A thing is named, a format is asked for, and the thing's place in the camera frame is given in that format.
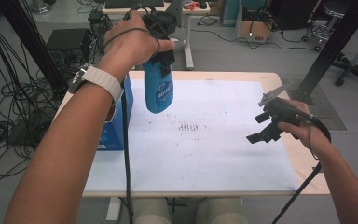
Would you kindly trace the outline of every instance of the person's left arm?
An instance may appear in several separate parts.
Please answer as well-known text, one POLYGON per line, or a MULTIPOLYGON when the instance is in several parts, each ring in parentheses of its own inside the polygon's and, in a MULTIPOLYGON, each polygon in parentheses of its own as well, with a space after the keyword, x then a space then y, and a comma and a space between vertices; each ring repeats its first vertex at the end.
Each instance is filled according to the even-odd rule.
MULTIPOLYGON (((136 11, 109 31, 110 38, 133 27, 145 28, 136 11)), ((160 40, 160 51, 174 48, 160 40)), ((143 31, 119 36, 105 49, 99 68, 122 82, 136 64, 147 61, 158 48, 143 31)), ((105 89, 86 83, 62 109, 40 142, 18 185, 5 223, 76 223, 103 124, 113 101, 105 89)))

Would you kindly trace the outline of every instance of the blue bottle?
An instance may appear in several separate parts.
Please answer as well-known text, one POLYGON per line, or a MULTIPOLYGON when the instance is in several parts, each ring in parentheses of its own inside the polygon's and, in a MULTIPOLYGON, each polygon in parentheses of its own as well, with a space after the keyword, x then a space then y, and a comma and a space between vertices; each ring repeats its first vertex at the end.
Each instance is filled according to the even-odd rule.
POLYGON ((150 60, 144 63, 144 70, 146 107, 157 114, 164 111, 173 100, 172 73, 163 76, 161 62, 152 64, 150 60))

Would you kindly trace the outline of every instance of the beige pants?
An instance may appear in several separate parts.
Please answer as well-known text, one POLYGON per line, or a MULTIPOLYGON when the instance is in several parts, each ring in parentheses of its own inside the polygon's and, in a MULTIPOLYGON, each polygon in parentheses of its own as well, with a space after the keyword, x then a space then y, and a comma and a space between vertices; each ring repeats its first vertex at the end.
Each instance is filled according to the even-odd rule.
MULTIPOLYGON (((135 224, 172 224, 163 198, 133 200, 135 224)), ((196 224, 247 224, 241 198, 206 198, 198 208, 196 224)))

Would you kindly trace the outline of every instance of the gray floor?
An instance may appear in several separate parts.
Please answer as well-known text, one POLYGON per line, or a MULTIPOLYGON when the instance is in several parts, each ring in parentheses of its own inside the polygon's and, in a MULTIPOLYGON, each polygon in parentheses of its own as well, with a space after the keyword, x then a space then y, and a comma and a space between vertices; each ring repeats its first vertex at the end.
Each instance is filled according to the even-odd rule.
MULTIPOLYGON (((225 39, 234 39, 234 28, 224 28, 219 24, 214 26, 197 26, 198 19, 193 20, 193 29, 213 31, 225 39)), ((42 36, 47 39, 52 29, 69 27, 88 27, 87 24, 49 24, 39 23, 42 36)), ((6 19, 0 16, 0 31, 10 40, 16 50, 20 50, 18 38, 7 24, 6 19)), ((297 40, 305 32, 287 31, 285 38, 297 40)), ((179 29, 172 36, 183 39, 184 29, 179 29)), ((312 49, 316 39, 307 43, 288 43, 282 40, 281 35, 274 34, 268 39, 283 48, 302 47, 312 49)), ((183 44, 178 42, 174 70, 186 70, 183 44)), ((279 49, 274 45, 260 46, 250 49, 244 42, 227 42, 210 33, 192 32, 191 48, 196 71, 245 71, 245 72, 274 72, 281 78, 303 78, 309 71, 318 53, 304 49, 279 49)), ((343 52, 352 58, 358 51, 358 31, 348 43, 343 52)), ((32 71, 37 68, 30 60, 32 71)), ((342 87, 334 85, 342 71, 330 68, 319 83, 324 94, 330 100, 338 115, 345 124, 347 131, 332 131, 333 143, 347 159, 353 171, 358 175, 358 78, 349 76, 342 87)), ((5 84, 0 76, 0 88, 5 84)), ((3 220, 10 197, 19 182, 21 175, 5 178, 0 181, 0 223, 3 220)), ((251 223, 270 223, 279 213, 288 197, 244 197, 244 206, 248 211, 251 223)), ((197 208, 197 200, 190 201, 188 208, 180 207, 173 214, 175 223, 192 223, 197 208)), ((79 212, 79 223, 104 223, 108 201, 105 198, 88 198, 82 201, 79 212)), ((120 223, 127 223, 123 218, 120 223)), ((338 223, 333 202, 330 196, 300 196, 288 212, 283 216, 281 223, 338 223)))

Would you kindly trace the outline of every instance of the watch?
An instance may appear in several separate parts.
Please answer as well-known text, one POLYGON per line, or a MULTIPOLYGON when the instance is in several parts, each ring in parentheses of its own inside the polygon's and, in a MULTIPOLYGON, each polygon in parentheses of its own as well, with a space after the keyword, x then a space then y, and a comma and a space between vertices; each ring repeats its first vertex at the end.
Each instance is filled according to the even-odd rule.
POLYGON ((80 67, 80 70, 75 74, 74 80, 69 86, 68 91, 74 94, 86 81, 94 83, 106 89, 113 97, 113 104, 117 104, 124 90, 121 88, 118 80, 109 73, 93 67, 86 63, 80 67))

